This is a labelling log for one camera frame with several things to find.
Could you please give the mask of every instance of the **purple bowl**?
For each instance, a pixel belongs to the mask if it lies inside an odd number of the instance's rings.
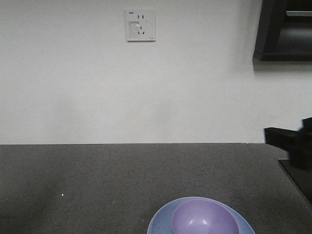
[[[239,234],[236,220],[221,205],[195,199],[182,203],[172,215],[173,234]]]

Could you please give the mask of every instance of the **dark countertop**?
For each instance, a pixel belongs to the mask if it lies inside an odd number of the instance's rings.
[[[146,234],[185,196],[232,207],[256,234],[311,234],[312,207],[265,144],[0,146],[0,234]]]

